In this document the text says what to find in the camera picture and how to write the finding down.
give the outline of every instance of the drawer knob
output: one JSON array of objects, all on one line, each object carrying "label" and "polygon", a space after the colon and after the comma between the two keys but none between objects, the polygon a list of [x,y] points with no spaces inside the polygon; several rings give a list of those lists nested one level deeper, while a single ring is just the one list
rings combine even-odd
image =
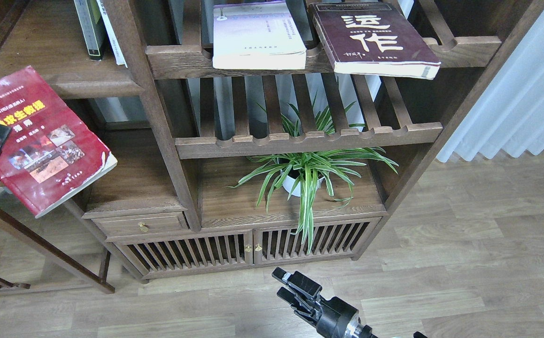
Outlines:
[{"label": "drawer knob", "polygon": [[139,228],[140,228],[140,231],[142,231],[142,232],[147,232],[147,231],[149,231],[149,227],[148,227],[145,223],[143,223],[143,222],[140,222],[140,223],[139,223]]}]

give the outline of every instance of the book cover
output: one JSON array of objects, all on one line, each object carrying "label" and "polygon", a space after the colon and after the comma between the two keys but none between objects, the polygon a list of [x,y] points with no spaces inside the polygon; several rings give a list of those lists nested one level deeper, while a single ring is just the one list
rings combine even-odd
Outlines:
[{"label": "book cover", "polygon": [[126,66],[126,68],[128,68],[126,60],[124,59],[124,54],[122,54],[122,50],[120,49],[119,43],[117,42],[116,33],[113,32],[113,26],[111,26],[111,21],[109,21],[109,16],[107,15],[107,11],[105,11],[105,5],[103,4],[103,0],[97,0],[97,4],[99,5],[103,22],[105,23],[105,29],[107,30],[107,36],[109,37],[111,50],[113,51],[113,55],[116,58],[116,64],[118,66],[121,66],[123,64],[124,66]]},{"label": "book cover", "polygon": [[214,6],[214,68],[305,65],[306,48],[284,0]]},{"label": "book cover", "polygon": [[439,58],[391,4],[311,4],[314,25],[337,73],[433,79]]},{"label": "book cover", "polygon": [[117,164],[30,66],[0,79],[0,124],[12,128],[0,156],[0,180],[36,218]]},{"label": "book cover", "polygon": [[96,0],[74,0],[82,34],[85,37],[86,49],[91,60],[103,59],[103,43],[105,41],[105,22],[101,16]]}]

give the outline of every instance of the potted plant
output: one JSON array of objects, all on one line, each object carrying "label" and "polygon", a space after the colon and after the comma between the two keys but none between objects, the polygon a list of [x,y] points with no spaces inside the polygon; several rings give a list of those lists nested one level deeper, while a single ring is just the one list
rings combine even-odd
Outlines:
[{"label": "potted plant", "polygon": [[[345,107],[348,111],[355,102]],[[298,109],[289,104],[291,109],[299,118]],[[300,121],[294,123],[289,118],[282,116],[283,128],[285,132],[291,136],[300,134]],[[330,115],[330,109],[326,106],[323,111],[318,111],[315,117],[316,127],[319,131],[325,133],[334,133],[334,125]],[[350,127],[363,126],[362,124],[350,124]],[[364,166],[366,163],[360,160],[374,160],[386,163],[397,173],[395,167],[398,163],[383,156],[384,150],[380,147],[364,147],[342,150],[328,150],[320,152],[302,152],[289,154],[270,154],[248,157],[250,161],[263,163],[251,173],[242,177],[236,186],[229,188],[238,188],[245,182],[255,176],[265,175],[262,187],[259,190],[259,197],[255,206],[259,206],[266,195],[266,212],[268,212],[268,203],[272,193],[285,186],[285,190],[291,195],[300,196],[299,220],[295,235],[303,231],[302,244],[308,240],[308,253],[311,252],[313,244],[313,202],[316,197],[317,189],[321,186],[321,182],[326,183],[326,192],[329,196],[334,196],[332,180],[339,178],[343,180],[351,191],[351,196],[344,199],[335,199],[335,201],[343,202],[339,207],[345,207],[353,198],[354,182],[350,179],[350,175],[361,177],[358,172],[349,167]],[[287,184],[285,180],[293,179],[292,184]]]}]

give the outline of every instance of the wooden bookshelf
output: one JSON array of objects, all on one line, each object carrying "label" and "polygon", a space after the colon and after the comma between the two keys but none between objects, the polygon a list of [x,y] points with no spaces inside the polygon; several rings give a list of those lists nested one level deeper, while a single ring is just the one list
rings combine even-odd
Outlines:
[{"label": "wooden bookshelf", "polygon": [[[399,3],[391,0],[397,8]],[[439,59],[441,67],[485,67],[501,46],[498,36],[454,36],[442,13],[433,0],[420,0],[420,4],[431,26],[433,37],[424,37],[425,42]],[[192,77],[246,77],[253,75],[326,73],[332,71],[326,53],[317,39],[305,41],[308,46],[306,67],[303,70],[226,70],[212,67],[211,56],[216,47],[201,41],[202,9],[198,1],[186,1],[184,5],[183,31],[186,34],[182,45],[147,46],[145,52],[154,79]]]},{"label": "wooden bookshelf", "polygon": [[74,2],[33,0],[0,49],[0,78],[32,66],[63,99],[135,96],[142,92],[111,51],[90,60]]},{"label": "wooden bookshelf", "polygon": [[186,210],[178,201],[150,129],[110,131],[102,140],[117,158],[117,165],[91,186],[85,218]]},{"label": "wooden bookshelf", "polygon": [[[544,9],[544,0],[417,0],[409,20],[439,56],[442,68],[433,81],[384,79],[376,98],[363,77],[352,77],[366,123],[360,131],[347,125],[342,112],[345,102],[332,83],[332,69],[315,32],[313,40],[306,41],[304,70],[218,70],[211,62],[216,47],[202,41],[200,1],[186,0],[184,19],[175,23],[184,30],[182,45],[146,42],[158,40],[149,31],[154,12],[162,13],[167,29],[174,26],[167,1],[152,2],[158,10],[149,15],[145,15],[147,2],[139,0],[104,0],[104,4],[127,69],[116,66],[111,53],[102,61],[89,60],[73,2],[31,0],[0,48],[0,77],[30,64],[66,99],[139,96],[150,129],[105,133],[118,167],[86,191],[83,209],[72,208],[137,279],[296,260],[358,259]],[[312,128],[305,73],[322,74],[338,130],[333,135]],[[299,109],[305,112],[301,137],[289,137],[281,128],[276,74],[293,77]],[[242,77],[250,75],[263,77],[268,111],[268,133],[263,138],[250,133],[250,112],[244,109]],[[192,77],[201,79],[199,117],[178,106],[180,100],[184,107],[192,104],[184,83]],[[213,77],[233,77],[231,139],[216,136]],[[169,80],[179,81],[184,94],[165,100],[163,88]],[[200,130],[195,121],[201,122]],[[266,213],[264,205],[254,205],[261,180],[234,190],[224,188],[253,168],[243,156],[366,146],[385,147],[388,157],[399,163],[399,175],[382,163],[360,168],[364,177],[356,182],[354,199],[342,209],[320,191],[314,207],[316,231],[321,235],[311,255],[291,237],[297,199],[287,201],[287,195],[275,192]],[[344,184],[335,183],[337,194],[345,197]],[[134,221],[165,213],[170,214],[163,217],[186,223],[188,229],[158,227],[152,234],[126,235],[97,225],[112,218]]]}]

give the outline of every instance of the wooden floor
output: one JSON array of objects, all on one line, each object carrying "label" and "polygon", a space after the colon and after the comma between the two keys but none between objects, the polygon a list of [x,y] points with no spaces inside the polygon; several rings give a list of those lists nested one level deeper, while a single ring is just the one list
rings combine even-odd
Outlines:
[{"label": "wooden floor", "polygon": [[[57,227],[37,231],[70,254],[98,253],[81,227]],[[44,274],[36,257],[0,235],[0,271],[17,270],[12,282]],[[359,308],[380,338],[544,338],[544,154],[435,162],[359,261],[283,268]],[[319,337],[276,297],[272,270],[141,285],[114,262],[113,295],[0,296],[0,338]]]}]

